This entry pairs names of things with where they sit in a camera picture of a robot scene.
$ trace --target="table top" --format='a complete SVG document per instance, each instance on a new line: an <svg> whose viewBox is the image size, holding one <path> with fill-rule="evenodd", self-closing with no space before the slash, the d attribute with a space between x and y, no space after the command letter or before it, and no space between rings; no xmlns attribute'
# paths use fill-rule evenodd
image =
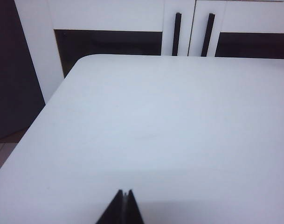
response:
<svg viewBox="0 0 284 224"><path fill-rule="evenodd" d="M284 223L284 60L80 59L0 169L0 224Z"/></svg>

